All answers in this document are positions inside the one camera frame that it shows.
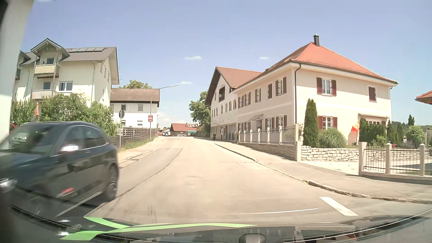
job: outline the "street lamp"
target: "street lamp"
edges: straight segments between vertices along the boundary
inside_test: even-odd
[[[153,101],[153,94],[155,93],[155,91],[156,90],[165,89],[165,88],[171,88],[171,87],[175,87],[175,86],[178,86],[178,84],[170,85],[170,86],[167,86],[167,87],[158,88],[158,89],[155,89],[153,91],[152,95],[150,96],[150,115],[152,115],[152,101]],[[150,122],[150,139],[152,139],[152,122]]]

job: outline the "wooden fence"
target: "wooden fence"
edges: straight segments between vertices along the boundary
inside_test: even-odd
[[[152,138],[156,137],[157,129],[152,129]],[[120,136],[109,137],[111,143],[117,148],[123,147],[127,143],[138,142],[150,139],[150,128],[123,128],[121,144],[119,146]]]

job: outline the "road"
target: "road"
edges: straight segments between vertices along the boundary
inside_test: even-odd
[[[322,223],[413,215],[432,205],[351,198],[192,137],[166,137],[120,170],[117,198],[73,213],[147,223]]]

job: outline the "cloud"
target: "cloud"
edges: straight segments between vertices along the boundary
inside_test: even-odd
[[[193,57],[185,57],[186,60],[201,60],[202,58],[200,56],[193,56]]]

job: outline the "chimney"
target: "chimney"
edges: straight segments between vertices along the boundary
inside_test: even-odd
[[[320,46],[320,36],[317,34],[314,35],[314,44]]]

